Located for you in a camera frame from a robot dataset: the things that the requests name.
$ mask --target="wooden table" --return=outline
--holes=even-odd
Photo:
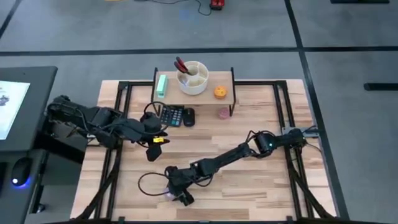
[[[313,121],[303,81],[286,81],[296,126],[311,126]],[[117,87],[116,80],[103,81],[98,106],[113,107]],[[130,118],[141,117],[143,108],[150,102],[151,89],[150,86],[133,88]],[[146,196],[137,188],[137,180],[142,174],[163,173],[167,166],[186,168],[190,162],[215,157],[243,142],[249,130],[269,130],[280,134],[271,86],[237,86],[236,100],[234,116],[227,120],[217,118],[217,105],[194,106],[196,125],[192,128],[169,128],[167,132],[171,143],[162,146],[163,154],[155,162],[147,161],[145,149],[126,141],[112,219],[117,220],[119,216],[126,217],[126,220],[147,221],[285,220],[287,215],[294,217],[282,149],[275,150],[265,159],[245,158],[222,168],[206,188],[191,186],[189,191],[195,202],[188,207],[180,202],[168,202],[163,197]],[[307,141],[318,146],[317,139]],[[79,215],[96,193],[104,154],[105,148],[87,149],[71,217]],[[306,146],[302,157],[310,190],[326,210],[335,215],[322,155],[317,149]],[[142,188],[150,193],[159,193],[164,191],[166,184],[167,180],[162,177],[148,176],[142,181]],[[107,201],[108,196],[105,196],[103,214]]]

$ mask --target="orange ball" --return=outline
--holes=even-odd
[[[227,91],[227,89],[226,89],[225,86],[219,85],[219,86],[217,86],[217,87],[214,89],[214,96],[215,96],[217,99],[222,100],[222,99],[225,98],[227,92],[228,92],[228,91]]]

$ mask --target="computer mouse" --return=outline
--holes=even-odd
[[[192,108],[186,108],[183,112],[183,122],[186,127],[192,127],[195,125],[195,110]]]
[[[30,168],[32,167],[32,159],[29,157],[20,158],[12,168],[11,182],[15,186],[21,186],[26,183],[29,178]]]

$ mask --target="yellow object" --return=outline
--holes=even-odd
[[[225,86],[219,85],[219,86],[217,86],[217,87],[214,89],[214,96],[215,96],[217,99],[222,100],[222,99],[225,98],[227,92],[228,92],[228,91],[227,91],[227,89],[226,89]]]
[[[164,142],[164,138],[154,138],[154,143]]]

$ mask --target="concrete floor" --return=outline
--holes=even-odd
[[[208,0],[201,1],[201,10],[206,12]],[[398,45],[396,1],[388,5],[332,5],[329,0],[291,2],[304,47]],[[14,0],[0,2],[0,24],[13,4]],[[215,11],[208,17],[199,15],[197,7],[195,1],[160,5],[133,0],[23,0],[0,39],[0,54],[296,47],[283,1],[229,0],[222,11]],[[398,223],[395,212],[398,207],[398,151],[393,141],[393,133],[398,128],[398,93],[363,90],[364,82],[398,82],[398,52],[311,52],[305,55],[350,218]],[[150,79],[154,67],[173,70],[175,56],[124,52],[13,57],[3,54],[0,67],[55,65],[59,71],[51,98],[69,95],[77,103],[93,106],[102,80]],[[210,70],[234,67],[236,78],[305,78],[297,52],[178,56],[199,60]],[[40,214],[41,217],[28,217],[27,223],[68,218],[79,167],[57,157],[51,158],[50,164],[53,168],[45,176],[43,200],[52,205],[52,209]]]

